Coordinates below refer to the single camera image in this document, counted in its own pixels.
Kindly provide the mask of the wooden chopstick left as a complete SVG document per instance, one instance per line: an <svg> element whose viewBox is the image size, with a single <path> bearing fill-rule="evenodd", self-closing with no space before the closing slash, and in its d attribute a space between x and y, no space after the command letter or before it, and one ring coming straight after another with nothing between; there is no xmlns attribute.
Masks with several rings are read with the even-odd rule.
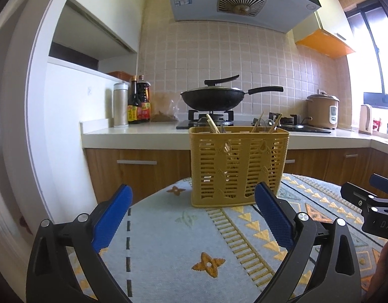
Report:
<svg viewBox="0 0 388 303"><path fill-rule="evenodd" d="M218 127L216 126L215 122L213 121L212 117L210 116L210 114L206 114L206 120L207 120L207 123L209 124L211 130L213 133L220 133Z"/></svg>

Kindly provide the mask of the wooden chopstick right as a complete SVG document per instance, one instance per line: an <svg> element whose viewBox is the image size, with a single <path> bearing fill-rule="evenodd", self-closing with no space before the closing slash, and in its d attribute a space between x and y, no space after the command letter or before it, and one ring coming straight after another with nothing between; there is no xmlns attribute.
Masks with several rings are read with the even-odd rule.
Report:
<svg viewBox="0 0 388 303"><path fill-rule="evenodd" d="M279 122L280 122L280 120L281 120L281 117L282 117L282 114L278 114L278 115L276 116L273 125L272 125L271 128L269 129L269 133L273 133L273 132L276 130L276 128L277 128L277 126L279 125Z"/></svg>

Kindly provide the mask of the brown box on ledge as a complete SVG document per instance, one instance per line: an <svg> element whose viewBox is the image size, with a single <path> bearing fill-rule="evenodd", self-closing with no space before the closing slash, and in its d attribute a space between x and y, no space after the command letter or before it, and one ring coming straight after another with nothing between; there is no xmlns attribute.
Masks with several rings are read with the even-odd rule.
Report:
<svg viewBox="0 0 388 303"><path fill-rule="evenodd" d="M108 75L127 82L129 82L132 78L131 74L124 71L113 71L109 72Z"/></svg>

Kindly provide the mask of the dark soy sauce bottle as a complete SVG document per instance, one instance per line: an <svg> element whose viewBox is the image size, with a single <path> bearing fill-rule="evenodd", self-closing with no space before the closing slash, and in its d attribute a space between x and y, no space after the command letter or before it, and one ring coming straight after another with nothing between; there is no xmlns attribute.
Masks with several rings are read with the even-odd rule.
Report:
<svg viewBox="0 0 388 303"><path fill-rule="evenodd" d="M133 75L131 77L131 88L130 88L130 95L128 98L128 105L127 105L127 120L129 124L138 124L141 122L141 116L142 116L142 110L141 110L141 102L138 96L137 91L137 77L136 75Z"/></svg>

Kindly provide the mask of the yellow plastic utensil basket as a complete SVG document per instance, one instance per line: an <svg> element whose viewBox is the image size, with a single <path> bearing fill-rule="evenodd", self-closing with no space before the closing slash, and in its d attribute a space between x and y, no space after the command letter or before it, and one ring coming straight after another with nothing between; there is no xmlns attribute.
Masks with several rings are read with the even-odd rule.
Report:
<svg viewBox="0 0 388 303"><path fill-rule="evenodd" d="M209 127L188 130L194 207L252 205L261 182L278 192L290 133L252 133L252 128L229 126L224 133L213 133Z"/></svg>

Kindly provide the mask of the grey range hood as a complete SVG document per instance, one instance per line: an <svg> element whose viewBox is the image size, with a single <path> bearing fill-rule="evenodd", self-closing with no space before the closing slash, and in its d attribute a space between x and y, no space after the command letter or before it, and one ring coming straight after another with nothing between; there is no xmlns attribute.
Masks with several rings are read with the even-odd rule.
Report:
<svg viewBox="0 0 388 303"><path fill-rule="evenodd" d="M174 19L252 25L287 33L316 12L319 0L170 0Z"/></svg>

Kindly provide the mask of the black gas stove top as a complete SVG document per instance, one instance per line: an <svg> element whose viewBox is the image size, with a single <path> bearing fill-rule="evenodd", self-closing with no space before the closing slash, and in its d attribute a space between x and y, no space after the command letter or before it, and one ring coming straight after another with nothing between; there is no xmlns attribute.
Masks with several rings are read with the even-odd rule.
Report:
<svg viewBox="0 0 388 303"><path fill-rule="evenodd" d="M215 122L216 126L218 127L222 126L222 128L227 128L228 126L240 126L240 127L253 126L254 119L257 119L257 118L254 118L252 120L234 119L233 110L229 110L219 114L215 114L215 113L209 113L209 114L212 117L213 121ZM197 110L189 110L188 118L186 120L178 122L176 129L186 130L191 127L207 127L209 124L207 123L205 115L206 115L205 112L198 112ZM277 115L278 113L270 112L269 115L266 117L266 119L263 119L264 128L271 127ZM309 124L306 122L306 119L305 118L302 119L300 115L297 115L297 114L290 114L289 117L281 117L281 120L277 128L280 128L286 131L293 131L293 132L324 133L324 134L331 133L331 130L329 129L322 129L318 127L309 126Z"/></svg>

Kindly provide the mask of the wooden chopstick middle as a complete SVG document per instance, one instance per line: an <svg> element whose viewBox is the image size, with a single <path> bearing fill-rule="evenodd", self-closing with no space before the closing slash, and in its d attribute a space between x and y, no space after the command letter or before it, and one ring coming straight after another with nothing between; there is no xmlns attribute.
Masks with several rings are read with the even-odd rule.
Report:
<svg viewBox="0 0 388 303"><path fill-rule="evenodd" d="M252 133L258 133L259 131L264 131L264 121L263 121L264 112L261 113L259 118L254 119L254 125L251 130Z"/></svg>

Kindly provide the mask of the orange wall cabinet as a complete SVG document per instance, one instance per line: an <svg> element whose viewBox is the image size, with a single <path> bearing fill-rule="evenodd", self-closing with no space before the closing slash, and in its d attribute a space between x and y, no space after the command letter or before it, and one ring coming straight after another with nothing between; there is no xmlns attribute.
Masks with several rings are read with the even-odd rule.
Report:
<svg viewBox="0 0 388 303"><path fill-rule="evenodd" d="M333 59L353 53L353 32L340 2L319 2L321 7L293 28L295 43Z"/></svg>

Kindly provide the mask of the brown rice cooker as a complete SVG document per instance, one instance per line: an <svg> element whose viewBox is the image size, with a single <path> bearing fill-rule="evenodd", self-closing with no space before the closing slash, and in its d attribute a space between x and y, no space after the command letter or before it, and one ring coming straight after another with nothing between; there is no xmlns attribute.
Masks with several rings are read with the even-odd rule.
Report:
<svg viewBox="0 0 388 303"><path fill-rule="evenodd" d="M338 126L339 99L328 94L311 94L306 98L309 125L324 129Z"/></svg>

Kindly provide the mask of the clear bag of brown food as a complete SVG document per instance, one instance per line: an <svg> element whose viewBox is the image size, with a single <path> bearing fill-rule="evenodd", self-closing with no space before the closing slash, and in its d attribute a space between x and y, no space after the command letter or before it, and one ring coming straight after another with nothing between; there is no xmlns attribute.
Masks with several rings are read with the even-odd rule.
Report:
<svg viewBox="0 0 388 303"><path fill-rule="evenodd" d="M177 122L178 99L172 92L158 92L151 98L152 122Z"/></svg>

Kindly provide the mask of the patterned light blue tablecloth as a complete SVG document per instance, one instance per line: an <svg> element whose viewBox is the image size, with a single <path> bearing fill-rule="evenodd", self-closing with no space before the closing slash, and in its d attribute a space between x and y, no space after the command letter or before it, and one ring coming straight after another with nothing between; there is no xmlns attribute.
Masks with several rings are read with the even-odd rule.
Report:
<svg viewBox="0 0 388 303"><path fill-rule="evenodd" d="M134 204L99 256L132 302L254 302L287 254L257 206L192 207L191 178ZM346 220L366 293L386 239L363 233L338 185L285 174L278 198L313 220Z"/></svg>

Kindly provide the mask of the steel thermos bottle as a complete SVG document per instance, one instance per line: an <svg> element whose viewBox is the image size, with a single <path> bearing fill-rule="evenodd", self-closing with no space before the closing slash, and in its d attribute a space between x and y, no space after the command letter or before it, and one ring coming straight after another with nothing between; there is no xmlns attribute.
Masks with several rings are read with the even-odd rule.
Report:
<svg viewBox="0 0 388 303"><path fill-rule="evenodd" d="M114 127L127 126L128 84L121 82L113 88L113 118Z"/></svg>

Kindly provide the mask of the red label sauce bottle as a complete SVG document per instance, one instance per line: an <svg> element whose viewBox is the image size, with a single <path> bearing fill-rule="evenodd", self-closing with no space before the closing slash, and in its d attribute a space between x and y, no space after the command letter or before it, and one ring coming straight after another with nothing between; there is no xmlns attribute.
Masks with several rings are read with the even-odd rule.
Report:
<svg viewBox="0 0 388 303"><path fill-rule="evenodd" d="M138 76L138 96L141 102L142 116L141 120L143 122L149 122L151 119L151 103L149 97L149 88L150 83L145 81L143 75Z"/></svg>

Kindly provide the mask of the wooden chopstick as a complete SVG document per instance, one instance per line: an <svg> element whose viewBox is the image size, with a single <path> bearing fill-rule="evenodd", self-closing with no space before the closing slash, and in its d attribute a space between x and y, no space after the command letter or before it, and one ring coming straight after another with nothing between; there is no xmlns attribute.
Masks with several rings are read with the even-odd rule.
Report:
<svg viewBox="0 0 388 303"><path fill-rule="evenodd" d="M252 133L258 133L259 131L264 131L264 121L263 121L264 112L261 113L259 118L254 119L254 125L251 130Z"/></svg>
<svg viewBox="0 0 388 303"><path fill-rule="evenodd" d="M276 130L276 128L277 128L277 126L279 125L279 122L280 122L280 120L281 120L281 117L282 117L282 114L278 114L278 115L276 116L273 125L272 125L271 128L269 129L269 133L273 133L273 132Z"/></svg>
<svg viewBox="0 0 388 303"><path fill-rule="evenodd" d="M220 133L218 127L216 126L215 122L213 121L212 117L210 116L210 114L206 114L206 120L207 120L207 123L209 124L211 130L213 133Z"/></svg>

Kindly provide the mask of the black wok with lid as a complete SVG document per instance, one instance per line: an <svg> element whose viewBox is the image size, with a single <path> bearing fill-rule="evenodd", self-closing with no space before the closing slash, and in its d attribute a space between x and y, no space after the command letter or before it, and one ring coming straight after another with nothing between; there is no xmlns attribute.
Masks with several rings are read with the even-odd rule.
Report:
<svg viewBox="0 0 388 303"><path fill-rule="evenodd" d="M223 79L207 79L204 86L181 93L182 100L188 107L198 112L225 112L233 110L243 101L245 95L265 92L283 92L282 86L262 86L243 91L239 88L228 88L221 84L238 79L240 75Z"/></svg>

